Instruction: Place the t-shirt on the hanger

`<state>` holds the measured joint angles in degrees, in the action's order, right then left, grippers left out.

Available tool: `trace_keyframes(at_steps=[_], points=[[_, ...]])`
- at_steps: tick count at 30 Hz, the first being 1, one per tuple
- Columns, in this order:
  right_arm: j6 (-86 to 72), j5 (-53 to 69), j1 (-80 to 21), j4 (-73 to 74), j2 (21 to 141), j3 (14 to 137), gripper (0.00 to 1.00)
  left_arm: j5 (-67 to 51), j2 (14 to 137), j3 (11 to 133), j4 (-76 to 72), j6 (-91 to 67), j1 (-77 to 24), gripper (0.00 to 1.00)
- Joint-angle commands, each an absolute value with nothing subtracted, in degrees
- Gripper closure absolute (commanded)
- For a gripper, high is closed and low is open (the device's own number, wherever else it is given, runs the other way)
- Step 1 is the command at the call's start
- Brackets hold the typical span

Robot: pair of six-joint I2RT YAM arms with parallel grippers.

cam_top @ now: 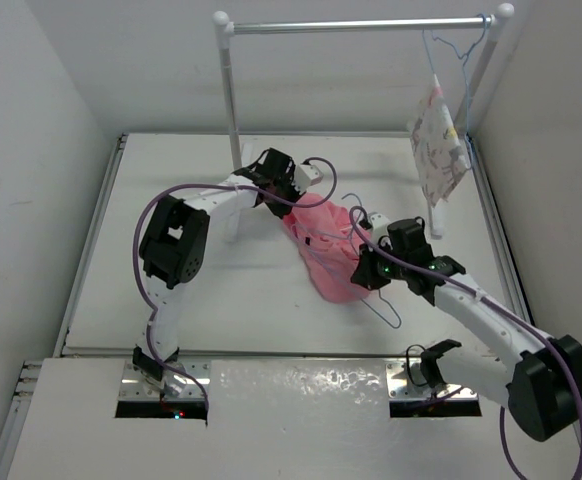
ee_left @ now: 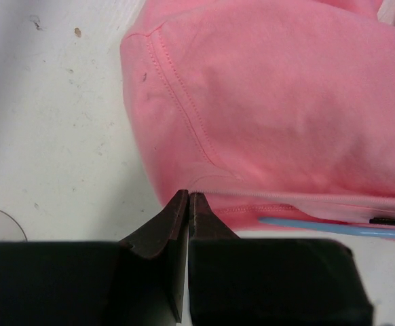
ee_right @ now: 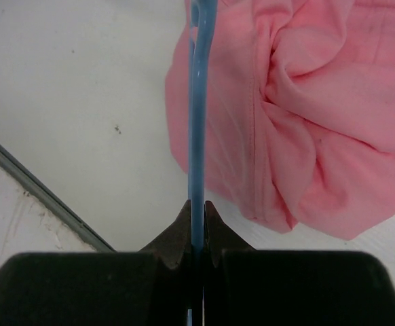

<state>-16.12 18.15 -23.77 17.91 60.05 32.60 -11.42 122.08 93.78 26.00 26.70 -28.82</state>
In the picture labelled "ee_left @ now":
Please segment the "pink t-shirt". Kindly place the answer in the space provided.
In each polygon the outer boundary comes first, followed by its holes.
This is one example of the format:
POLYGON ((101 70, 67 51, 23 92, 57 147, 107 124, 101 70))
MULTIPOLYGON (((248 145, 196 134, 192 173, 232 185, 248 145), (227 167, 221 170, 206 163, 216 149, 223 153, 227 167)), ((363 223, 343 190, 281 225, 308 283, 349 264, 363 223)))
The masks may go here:
POLYGON ((124 102, 161 204, 202 192, 260 217, 395 219, 395 25, 380 1, 146 1, 124 102))

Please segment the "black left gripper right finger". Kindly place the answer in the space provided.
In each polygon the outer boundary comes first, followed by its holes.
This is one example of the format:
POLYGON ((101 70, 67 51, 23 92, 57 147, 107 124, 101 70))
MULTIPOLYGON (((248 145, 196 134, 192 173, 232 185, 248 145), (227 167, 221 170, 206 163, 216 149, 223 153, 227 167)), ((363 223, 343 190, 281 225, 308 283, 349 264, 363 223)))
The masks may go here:
POLYGON ((203 194, 189 198, 194 325, 372 325, 352 251, 330 239, 240 238, 203 194))

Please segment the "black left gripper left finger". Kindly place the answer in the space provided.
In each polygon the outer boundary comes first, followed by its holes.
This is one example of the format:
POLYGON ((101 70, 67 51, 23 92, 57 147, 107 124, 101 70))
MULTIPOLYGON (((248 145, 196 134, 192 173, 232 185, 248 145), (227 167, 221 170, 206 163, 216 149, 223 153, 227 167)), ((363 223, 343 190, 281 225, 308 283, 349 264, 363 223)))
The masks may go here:
POLYGON ((0 242, 0 325, 181 321, 188 193, 118 242, 0 242))

